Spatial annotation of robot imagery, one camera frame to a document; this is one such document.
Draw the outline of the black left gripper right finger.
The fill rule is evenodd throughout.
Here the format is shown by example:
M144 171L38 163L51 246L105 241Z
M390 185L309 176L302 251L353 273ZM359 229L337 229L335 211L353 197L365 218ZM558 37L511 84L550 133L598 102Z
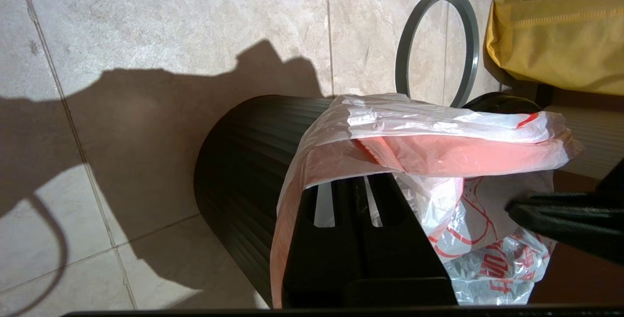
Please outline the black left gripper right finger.
M357 307L455 306L446 269L390 173L356 177Z

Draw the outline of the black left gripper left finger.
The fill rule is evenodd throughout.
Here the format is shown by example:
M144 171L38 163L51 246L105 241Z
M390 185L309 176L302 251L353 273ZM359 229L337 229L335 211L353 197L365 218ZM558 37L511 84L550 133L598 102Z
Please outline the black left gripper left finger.
M344 306L345 287L362 277L353 179L331 182L335 224L314 225L319 187L303 191L283 277L285 308Z

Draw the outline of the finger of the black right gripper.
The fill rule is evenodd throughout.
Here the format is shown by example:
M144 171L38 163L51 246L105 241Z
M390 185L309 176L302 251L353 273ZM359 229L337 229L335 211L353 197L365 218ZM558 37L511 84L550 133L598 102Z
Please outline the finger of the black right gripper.
M624 264L624 162L590 193L535 193L506 205L522 228L577 250Z

